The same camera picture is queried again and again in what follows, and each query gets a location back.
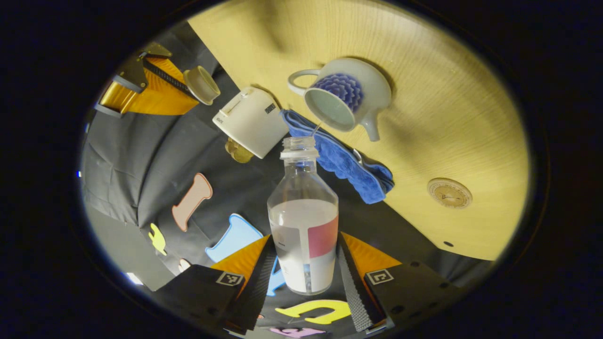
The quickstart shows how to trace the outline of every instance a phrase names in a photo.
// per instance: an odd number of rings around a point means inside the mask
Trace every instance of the blue foam shape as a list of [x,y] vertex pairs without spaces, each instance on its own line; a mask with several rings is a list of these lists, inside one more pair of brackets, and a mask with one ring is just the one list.
[[219,262],[263,237],[260,231],[236,213],[230,215],[229,223],[230,225],[220,241],[213,247],[205,248],[205,253],[213,262]]
[[276,262],[278,260],[278,257],[274,260],[274,265],[272,266],[272,273],[270,274],[270,280],[268,281],[268,292],[266,293],[266,295],[269,297],[276,296],[276,293],[274,291],[285,284],[285,276],[283,275],[283,270],[279,270],[276,273],[274,272],[274,270],[276,269]]

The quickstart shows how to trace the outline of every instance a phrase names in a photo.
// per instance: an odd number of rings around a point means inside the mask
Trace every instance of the yellow foam letter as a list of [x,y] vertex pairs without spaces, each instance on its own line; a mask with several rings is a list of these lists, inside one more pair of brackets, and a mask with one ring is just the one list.
[[153,233],[155,233],[155,235],[153,235],[151,232],[149,232],[149,238],[151,238],[151,241],[153,242],[153,247],[155,247],[161,254],[168,255],[163,250],[165,248],[165,238],[163,237],[163,234],[161,234],[159,228],[153,223],[151,223],[151,229],[153,230]]
[[301,303],[293,307],[284,309],[275,308],[274,310],[284,315],[288,315],[290,317],[299,318],[302,313],[306,313],[317,308],[330,308],[333,310],[333,312],[321,315],[316,318],[305,318],[304,320],[315,324],[328,325],[334,322],[335,320],[345,318],[348,315],[352,314],[352,312],[350,312],[350,307],[348,306],[347,302],[343,302],[340,300],[312,300],[310,302]]

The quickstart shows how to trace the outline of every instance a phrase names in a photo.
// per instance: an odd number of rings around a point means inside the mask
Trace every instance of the teapot handle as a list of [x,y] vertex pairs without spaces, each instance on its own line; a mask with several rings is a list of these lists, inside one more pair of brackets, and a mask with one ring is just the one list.
[[320,72],[319,69],[304,69],[303,71],[295,72],[295,73],[291,74],[289,76],[289,78],[287,79],[287,85],[289,86],[289,89],[291,89],[294,93],[303,96],[307,87],[298,86],[298,85],[294,84],[293,81],[295,81],[295,79],[301,77],[302,75],[318,75],[319,72]]

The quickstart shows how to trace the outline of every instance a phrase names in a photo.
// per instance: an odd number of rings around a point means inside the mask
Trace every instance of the cup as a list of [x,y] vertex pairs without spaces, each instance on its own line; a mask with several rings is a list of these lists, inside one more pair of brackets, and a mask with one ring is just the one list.
[[213,80],[211,74],[209,74],[203,67],[197,66],[195,68],[185,71],[183,74],[185,78],[186,87],[191,93],[205,105],[213,104],[213,100],[220,95],[220,89]]
[[[309,87],[294,83],[302,75],[316,75]],[[371,141],[379,140],[377,114],[391,102],[391,88],[383,74],[366,62],[352,58],[332,60],[322,69],[291,74],[289,89],[303,96],[308,109],[328,126],[351,131],[361,124]]]

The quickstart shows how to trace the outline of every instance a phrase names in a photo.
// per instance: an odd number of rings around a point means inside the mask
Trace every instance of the gold object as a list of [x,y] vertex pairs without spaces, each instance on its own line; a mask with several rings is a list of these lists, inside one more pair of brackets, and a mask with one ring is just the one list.
[[247,163],[253,157],[253,153],[249,152],[245,147],[239,145],[231,138],[228,138],[224,148],[226,148],[226,152],[232,156],[232,159],[240,163]]

